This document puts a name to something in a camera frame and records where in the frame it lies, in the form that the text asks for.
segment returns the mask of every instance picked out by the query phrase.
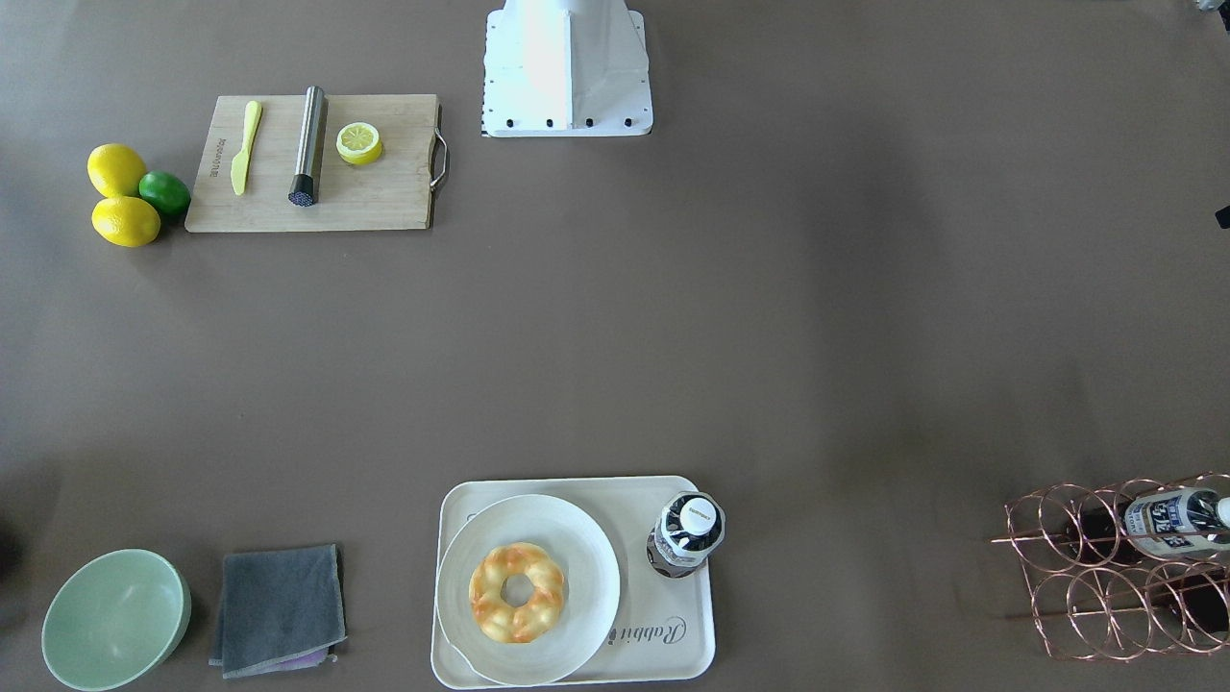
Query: metal ring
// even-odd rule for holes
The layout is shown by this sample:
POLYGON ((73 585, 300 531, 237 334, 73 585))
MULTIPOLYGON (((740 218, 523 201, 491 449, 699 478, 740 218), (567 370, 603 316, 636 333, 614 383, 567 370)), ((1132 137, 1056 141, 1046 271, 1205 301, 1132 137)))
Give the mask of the metal ring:
POLYGON ((444 138, 440 136, 440 128, 435 128, 435 139, 444 146, 444 165, 440 166, 440 175, 433 177, 430 184, 427 186, 432 192, 435 192, 435 188, 444 182, 444 177, 449 175, 449 143, 444 141, 444 138))

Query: cutting board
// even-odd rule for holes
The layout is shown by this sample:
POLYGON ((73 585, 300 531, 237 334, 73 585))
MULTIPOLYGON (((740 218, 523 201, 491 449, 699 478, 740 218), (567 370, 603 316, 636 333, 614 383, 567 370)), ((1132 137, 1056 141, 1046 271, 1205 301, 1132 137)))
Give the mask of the cutting board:
POLYGON ((439 118, 435 95, 327 96, 317 202, 296 206, 287 194, 299 152, 304 96, 219 96, 183 221, 192 232, 402 230, 430 227, 432 152, 439 118), (244 145, 244 108, 264 111, 252 141, 247 189, 231 189, 231 159, 244 145), (352 122, 380 132, 384 154, 354 166, 337 152, 337 132, 352 122))

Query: bowl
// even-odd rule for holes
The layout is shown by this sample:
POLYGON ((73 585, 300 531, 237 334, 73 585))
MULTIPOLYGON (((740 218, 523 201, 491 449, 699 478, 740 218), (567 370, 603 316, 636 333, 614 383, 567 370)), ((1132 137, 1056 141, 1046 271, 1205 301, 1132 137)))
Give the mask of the bowl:
POLYGON ((550 495, 517 495, 474 516, 449 543, 435 586, 448 643, 475 672, 501 685, 549 685, 571 675, 606 642, 620 599, 619 560, 584 510, 550 495), (518 541, 541 546, 565 575, 560 622, 529 644, 502 644, 478 629, 470 576, 487 553, 518 541))
POLYGON ((74 690, 114 690, 166 660, 191 613, 188 584, 165 558, 135 548, 107 553, 52 600, 43 661, 74 690))

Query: tray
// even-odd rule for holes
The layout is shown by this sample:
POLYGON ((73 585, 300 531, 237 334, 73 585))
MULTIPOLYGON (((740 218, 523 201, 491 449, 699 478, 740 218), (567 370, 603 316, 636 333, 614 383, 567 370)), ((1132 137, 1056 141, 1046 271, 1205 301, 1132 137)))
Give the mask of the tray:
MULTIPOLYGON (((432 225, 432 159, 439 139, 440 100, 434 93, 326 95, 320 199, 296 206, 287 199, 299 151, 304 96, 219 96, 209 123, 192 205, 191 232, 406 230, 432 225), (244 108, 264 107, 252 141, 247 189, 231 189, 231 159, 242 146, 244 108), (363 120, 380 130, 384 154, 352 166, 337 154, 337 132, 363 120)), ((445 147, 448 166, 448 150, 445 147)))
MULTIPOLYGON (((542 494, 567 500, 601 526, 620 567, 620 605, 606 643, 576 672, 552 682, 646 682, 688 680, 713 663, 713 602, 708 564, 684 579, 665 579, 649 567, 645 547, 662 508, 676 494, 696 490, 678 476, 476 481, 449 492, 440 505, 437 572, 449 542, 474 515, 514 495, 542 494)), ((506 687, 478 674, 432 623, 432 670, 453 690, 506 687)))

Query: mint green bowl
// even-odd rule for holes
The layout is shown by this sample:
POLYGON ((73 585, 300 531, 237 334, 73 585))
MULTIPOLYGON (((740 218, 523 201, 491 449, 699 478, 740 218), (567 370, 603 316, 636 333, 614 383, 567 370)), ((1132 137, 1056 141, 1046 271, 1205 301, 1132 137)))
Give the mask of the mint green bowl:
POLYGON ((74 690, 114 690, 166 660, 191 613, 188 584, 165 558, 137 548, 107 553, 52 601, 43 661, 74 690))

